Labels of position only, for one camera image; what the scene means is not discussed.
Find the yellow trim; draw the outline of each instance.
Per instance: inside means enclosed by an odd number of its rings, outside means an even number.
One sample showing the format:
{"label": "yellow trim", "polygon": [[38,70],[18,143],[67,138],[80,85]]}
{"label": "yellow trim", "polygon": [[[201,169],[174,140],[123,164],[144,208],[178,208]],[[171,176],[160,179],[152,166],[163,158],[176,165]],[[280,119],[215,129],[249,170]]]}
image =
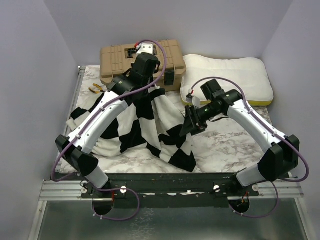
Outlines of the yellow trim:
{"label": "yellow trim", "polygon": [[[191,103],[189,102],[186,102],[182,99],[181,95],[180,95],[180,98],[181,98],[181,102],[184,104],[184,105],[191,105]],[[211,101],[210,100],[207,100],[207,101],[201,101],[201,105],[204,105],[204,104],[209,104]],[[268,106],[272,103],[272,101],[248,101],[249,104],[251,106]]]}

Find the white pillow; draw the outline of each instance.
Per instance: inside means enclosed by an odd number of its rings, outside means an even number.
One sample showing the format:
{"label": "white pillow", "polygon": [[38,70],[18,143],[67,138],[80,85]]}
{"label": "white pillow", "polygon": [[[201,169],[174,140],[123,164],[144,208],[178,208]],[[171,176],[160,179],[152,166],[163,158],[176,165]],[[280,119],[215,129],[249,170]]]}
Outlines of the white pillow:
{"label": "white pillow", "polygon": [[[220,60],[190,54],[184,56],[183,59],[186,64],[186,73],[182,79],[180,92],[184,104],[188,104],[186,95],[192,85],[206,77],[222,77],[234,81],[243,89],[252,106],[267,106],[274,99],[266,67],[257,58]],[[210,80],[203,81],[194,88],[193,94],[200,99],[202,104],[209,102],[200,89],[207,81]],[[218,79],[217,81],[225,92],[237,89],[226,81]]]}

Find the tan toolbox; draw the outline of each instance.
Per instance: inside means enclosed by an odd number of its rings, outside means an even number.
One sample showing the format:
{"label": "tan toolbox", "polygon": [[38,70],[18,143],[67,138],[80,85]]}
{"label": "tan toolbox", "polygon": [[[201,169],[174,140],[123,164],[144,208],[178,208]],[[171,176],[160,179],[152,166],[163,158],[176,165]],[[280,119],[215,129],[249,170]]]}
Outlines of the tan toolbox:
{"label": "tan toolbox", "polygon": [[[180,90],[183,74],[186,72],[186,63],[183,59],[180,45],[177,40],[162,40],[159,44],[166,53],[166,70],[164,76],[159,80],[157,86],[168,91]],[[160,75],[164,66],[164,56],[158,46],[153,44],[154,54],[161,62],[159,72],[154,78]],[[123,74],[131,68],[131,63],[136,60],[135,44],[115,45],[101,48],[100,51],[100,80],[102,84],[108,85],[112,79]]]}

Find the gray wall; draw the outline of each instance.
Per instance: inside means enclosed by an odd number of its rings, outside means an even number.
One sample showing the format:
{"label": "gray wall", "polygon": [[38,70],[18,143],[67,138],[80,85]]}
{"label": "gray wall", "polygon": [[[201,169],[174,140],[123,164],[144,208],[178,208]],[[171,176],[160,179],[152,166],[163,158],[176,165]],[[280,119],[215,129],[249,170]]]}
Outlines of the gray wall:
{"label": "gray wall", "polygon": [[292,2],[44,1],[79,65],[99,65],[101,47],[145,38],[178,39],[184,54],[260,57]]}
{"label": "gray wall", "polygon": [[77,65],[42,0],[0,7],[0,238],[28,238]]}
{"label": "gray wall", "polygon": [[[300,138],[301,153],[310,165],[310,177],[302,186],[314,226],[320,226],[319,11],[319,0],[295,0],[262,57],[275,96],[272,121]],[[303,164],[299,173],[304,174]]]}

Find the checkered cloth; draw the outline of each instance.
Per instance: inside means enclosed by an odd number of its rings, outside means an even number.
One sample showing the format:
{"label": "checkered cloth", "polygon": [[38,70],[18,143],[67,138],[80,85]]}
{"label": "checkered cloth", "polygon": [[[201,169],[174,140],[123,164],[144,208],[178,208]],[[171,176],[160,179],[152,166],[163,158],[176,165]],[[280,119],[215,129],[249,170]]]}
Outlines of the checkered cloth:
{"label": "checkered cloth", "polygon": [[[160,87],[135,101],[105,130],[92,153],[114,157],[131,148],[147,148],[154,156],[177,168],[192,172],[196,160],[191,135],[180,137],[184,116]],[[89,116],[106,93],[92,94],[75,109],[67,121],[73,131]]]}

